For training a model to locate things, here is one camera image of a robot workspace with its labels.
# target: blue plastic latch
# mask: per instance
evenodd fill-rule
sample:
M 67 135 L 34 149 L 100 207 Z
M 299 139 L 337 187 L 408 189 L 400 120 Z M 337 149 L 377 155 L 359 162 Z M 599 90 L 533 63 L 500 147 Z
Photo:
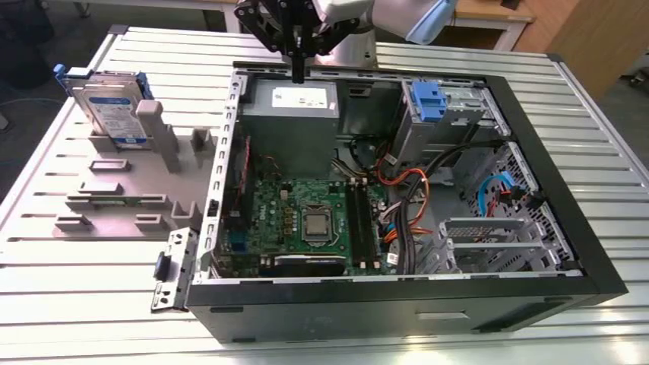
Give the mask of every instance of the blue plastic latch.
M 151 93 L 151 88 L 150 88 L 150 81 L 147 79 L 147 74 L 144 72 L 139 72 L 138 76 L 138 85 L 140 87 L 140 91 L 143 92 L 143 97 L 144 99 L 154 100 L 154 94 Z
M 413 99 L 421 110 L 423 122 L 439 122 L 447 112 L 447 97 L 439 92 L 436 82 L 413 82 Z
M 60 63 L 54 66 L 54 78 L 58 81 L 58 83 L 62 85 L 63 90 L 66 91 L 66 94 L 68 97 L 72 96 L 71 92 L 68 91 L 68 88 L 66 87 L 66 84 L 63 84 L 63 78 L 66 77 L 66 66 L 62 65 Z

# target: black bezel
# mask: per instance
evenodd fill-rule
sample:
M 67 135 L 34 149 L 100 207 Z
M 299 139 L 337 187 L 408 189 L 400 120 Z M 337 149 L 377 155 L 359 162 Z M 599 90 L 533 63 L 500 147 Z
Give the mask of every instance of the black bezel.
M 287 77 L 288 66 L 284 64 L 235 62 L 235 68 L 248 68 L 247 71 L 242 71 L 248 75 L 255 75 L 255 69 L 260 69 L 264 76 L 291 79 Z M 263 71 L 263 68 L 272 68 L 274 73 Z M 315 66 L 312 69 L 327 71 L 328 75 L 335 75 L 343 69 L 356 71 L 360 75 L 371 73 L 404 74 L 485 82 L 485 86 L 495 96 L 503 117 L 511 126 L 512 140 L 519 143 L 541 192 L 573 249 L 575 257 L 579 259 L 584 276 L 481 278 L 448 281 L 327 282 L 318 284 L 268 284 L 268 281 L 259 280 L 246 282 L 246 284 L 202 284 L 191 287 L 187 299 L 188 307 L 480 297 L 555 297 L 571 301 L 571 299 L 576 299 L 571 297 L 576 296 L 580 296 L 580 299 L 575 303 L 579 302 L 583 306 L 601 303 L 628 292 L 505 78 L 385 68 L 360 69 Z

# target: blue cable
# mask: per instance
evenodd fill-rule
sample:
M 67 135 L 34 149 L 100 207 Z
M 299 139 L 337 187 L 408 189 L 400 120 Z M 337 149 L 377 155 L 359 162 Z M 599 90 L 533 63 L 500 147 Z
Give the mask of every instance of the blue cable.
M 480 210 L 480 215 L 483 217 L 485 217 L 485 215 L 487 215 L 485 190 L 487 190 L 487 187 L 489 186 L 489 183 L 495 179 L 503 181 L 505 183 L 505 187 L 508 189 L 511 189 L 516 184 L 516 181 L 512 178 L 512 175 L 509 174 L 508 171 L 503 171 L 503 173 L 500 173 L 499 175 L 489 176 L 485 179 L 485 181 L 483 181 L 483 184 L 480 185 L 480 188 L 477 190 L 477 209 Z

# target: table leg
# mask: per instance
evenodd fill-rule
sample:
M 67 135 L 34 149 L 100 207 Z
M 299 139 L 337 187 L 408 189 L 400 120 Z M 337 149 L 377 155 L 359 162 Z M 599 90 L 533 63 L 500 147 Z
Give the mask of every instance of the table leg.
M 91 16 L 91 4 L 87 2 L 75 2 L 75 8 L 78 9 L 79 17 L 87 18 Z
M 236 4 L 222 4 L 223 15 L 226 16 L 226 28 L 228 33 L 242 33 L 242 23 L 235 16 Z
M 519 42 L 520 35 L 524 32 L 527 25 L 527 23 L 520 22 L 508 24 L 507 29 L 503 31 L 499 38 L 499 42 L 496 43 L 496 51 L 512 51 L 515 49 L 516 42 Z

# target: wooden cabinet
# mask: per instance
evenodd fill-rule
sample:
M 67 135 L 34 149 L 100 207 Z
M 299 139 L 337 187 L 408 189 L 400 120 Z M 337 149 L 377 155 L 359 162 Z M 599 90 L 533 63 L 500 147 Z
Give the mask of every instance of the wooden cabinet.
M 557 53 L 593 98 L 649 46 L 648 0 L 524 0 L 537 20 L 515 51 Z

